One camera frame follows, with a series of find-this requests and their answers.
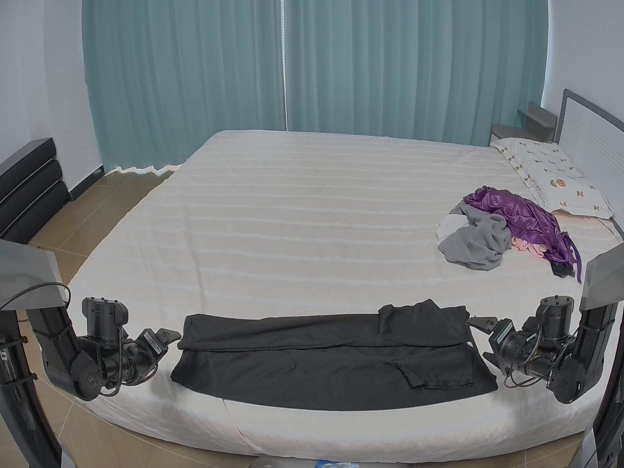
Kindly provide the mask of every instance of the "folded black garment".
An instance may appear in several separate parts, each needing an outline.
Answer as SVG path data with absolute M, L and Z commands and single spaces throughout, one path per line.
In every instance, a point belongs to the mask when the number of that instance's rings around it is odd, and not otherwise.
M 492 392 L 465 307 L 378 314 L 187 316 L 171 379 L 196 392 L 304 410 L 389 410 Z

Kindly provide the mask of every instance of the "white label sticker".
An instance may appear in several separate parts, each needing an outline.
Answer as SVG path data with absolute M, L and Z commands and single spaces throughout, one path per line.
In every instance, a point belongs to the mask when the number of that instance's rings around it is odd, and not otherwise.
M 507 336 L 507 333 L 511 331 L 512 326 L 513 326 L 513 323 L 510 322 L 507 325 L 507 327 L 503 330 L 503 332 L 499 334 L 499 337 L 496 339 L 496 343 L 498 343 L 499 345 L 501 344 L 500 342 L 503 341 L 503 338 L 505 338 Z
M 145 337 L 147 342 L 152 346 L 152 348 L 154 349 L 154 352 L 160 355 L 160 353 L 162 352 L 162 348 L 159 347 L 158 343 L 154 341 L 152 336 L 150 336 L 150 334 L 147 331 L 143 333 L 143 336 Z

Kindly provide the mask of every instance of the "nightstand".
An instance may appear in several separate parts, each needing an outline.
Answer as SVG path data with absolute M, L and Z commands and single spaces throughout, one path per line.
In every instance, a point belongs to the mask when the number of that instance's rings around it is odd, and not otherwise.
M 518 110 L 525 117 L 525 127 L 509 127 L 507 125 L 492 125 L 490 144 L 502 138 L 517 137 L 535 140 L 537 142 L 551 142 L 555 136 L 557 116 L 534 102 L 528 103 L 528 109 Z

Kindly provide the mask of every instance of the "black leather headboard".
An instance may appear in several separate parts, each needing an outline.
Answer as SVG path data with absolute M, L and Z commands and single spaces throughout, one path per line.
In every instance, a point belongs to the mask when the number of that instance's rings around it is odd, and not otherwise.
M 27 244 L 69 200 L 62 177 L 51 138 L 0 163 L 0 239 Z

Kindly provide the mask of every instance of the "teal curtain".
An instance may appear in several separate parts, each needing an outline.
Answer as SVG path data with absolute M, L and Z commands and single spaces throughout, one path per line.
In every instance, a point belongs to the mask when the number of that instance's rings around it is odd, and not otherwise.
M 548 0 L 285 0 L 288 127 L 487 145 L 547 41 Z
M 285 129 L 280 0 L 83 0 L 105 168 L 183 163 L 224 129 Z

